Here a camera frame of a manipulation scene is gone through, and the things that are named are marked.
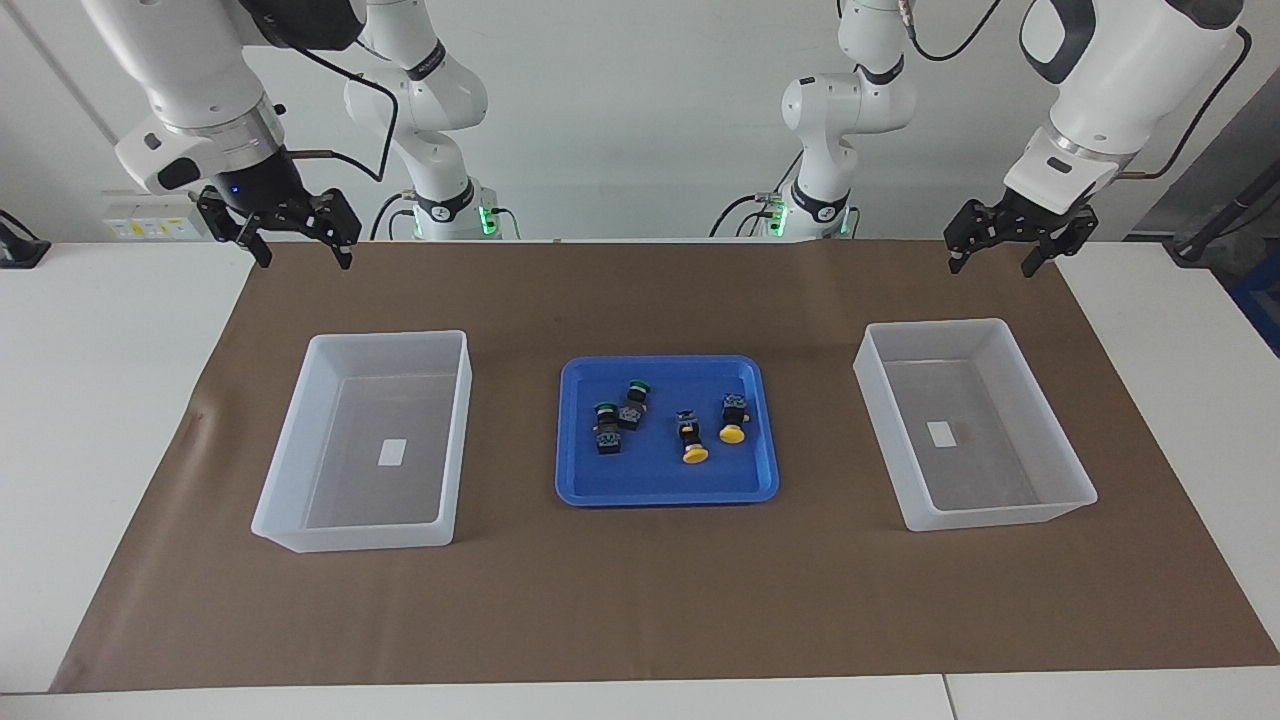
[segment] blue tray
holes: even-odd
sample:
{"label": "blue tray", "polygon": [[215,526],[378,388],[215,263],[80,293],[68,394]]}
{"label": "blue tray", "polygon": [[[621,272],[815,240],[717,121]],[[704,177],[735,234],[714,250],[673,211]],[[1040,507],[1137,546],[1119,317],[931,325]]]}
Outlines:
{"label": "blue tray", "polygon": [[[627,383],[653,389],[639,430],[622,430],[622,452],[595,450],[595,405],[621,405]],[[746,396],[746,441],[719,439],[724,393]],[[681,460],[676,413],[692,410],[710,457]],[[778,492],[769,411],[760,368],[740,355],[579,357],[561,374],[556,492],[579,507],[741,505]]]}

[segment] black pole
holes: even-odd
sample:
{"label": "black pole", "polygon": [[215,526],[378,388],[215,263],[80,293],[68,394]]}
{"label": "black pole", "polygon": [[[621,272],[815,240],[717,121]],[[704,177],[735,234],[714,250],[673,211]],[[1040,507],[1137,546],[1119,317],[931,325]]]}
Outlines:
{"label": "black pole", "polygon": [[1271,167],[1262,170],[1249,187],[1244,188],[1244,192],[1235,196],[1235,200],[1230,205],[1222,208],[1222,211],[1213,217],[1207,225],[1201,228],[1190,240],[1180,242],[1172,247],[1172,252],[1187,260],[1188,263],[1196,263],[1204,255],[1204,249],[1210,246],[1211,242],[1217,240],[1224,231],[1230,228],[1235,220],[1240,219],[1249,208],[1252,208],[1277,183],[1280,183],[1280,159],[1271,163]]}
{"label": "black pole", "polygon": [[40,264],[49,252],[49,242],[18,237],[4,223],[0,223],[0,270],[29,270]]}

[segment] translucent plastic container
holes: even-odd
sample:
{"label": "translucent plastic container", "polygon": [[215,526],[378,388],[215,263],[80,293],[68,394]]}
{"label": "translucent plastic container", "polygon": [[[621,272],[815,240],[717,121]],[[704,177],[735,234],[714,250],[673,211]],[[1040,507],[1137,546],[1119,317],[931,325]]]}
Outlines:
{"label": "translucent plastic container", "polygon": [[294,552],[448,544],[470,397],[460,331],[312,338],[253,533]]}
{"label": "translucent plastic container", "polygon": [[854,370],[908,528],[1042,523],[1097,501],[1004,320],[868,325]]}

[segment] yellow cap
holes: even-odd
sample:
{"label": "yellow cap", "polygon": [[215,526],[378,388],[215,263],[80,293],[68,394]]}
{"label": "yellow cap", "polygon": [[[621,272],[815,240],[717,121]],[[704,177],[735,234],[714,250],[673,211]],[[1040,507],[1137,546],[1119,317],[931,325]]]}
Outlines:
{"label": "yellow cap", "polygon": [[721,428],[721,439],[730,445],[737,445],[746,439],[746,433],[737,425],[724,425]]}
{"label": "yellow cap", "polygon": [[685,451],[685,462],[687,462],[689,465],[696,465],[703,460],[707,460],[709,455],[710,452],[707,452],[705,447],[700,445],[692,445],[689,447],[689,450]]}

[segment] white wall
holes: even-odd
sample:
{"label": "white wall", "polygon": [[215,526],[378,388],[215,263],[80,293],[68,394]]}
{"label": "white wall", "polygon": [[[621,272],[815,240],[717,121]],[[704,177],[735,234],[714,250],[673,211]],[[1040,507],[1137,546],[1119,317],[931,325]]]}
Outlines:
{"label": "white wall", "polygon": [[[938,237],[969,197],[998,199],[1001,178],[1055,96],[1018,49],[1027,4],[1006,3],[954,63],[908,55],[920,87],[915,122],[856,140],[860,236]],[[141,91],[115,65],[78,1],[0,0],[0,10],[5,5],[52,49],[108,135],[123,135],[141,119]],[[1175,173],[1165,182],[1117,186],[1096,202],[1103,217],[1096,237],[1119,240],[1137,224],[1280,65],[1280,8],[1271,0],[1248,5],[1245,24],[1258,41],[1253,59]],[[922,1],[923,42],[951,49],[986,6],[987,0]],[[772,188],[799,149],[780,117],[786,85],[849,69],[836,45],[835,4],[826,0],[430,0],[429,8],[451,53],[489,88],[489,118],[456,137],[472,174],[520,213],[526,236],[704,234],[728,200]],[[35,46],[4,14],[0,23],[0,205],[54,240],[100,237],[96,218],[109,200],[100,193],[128,188],[128,179]],[[291,147],[376,159],[380,140],[346,117],[340,78],[288,51],[255,47],[247,56],[271,99],[289,108]],[[337,60],[352,69],[378,63],[360,50]],[[1229,63],[1224,58],[1215,76]],[[1204,92],[1166,122],[1135,168],[1164,161]],[[81,160],[54,161],[54,151]],[[408,184],[394,163],[385,186],[334,161],[306,161],[303,176],[312,191],[342,187],[366,222],[383,197]]]}

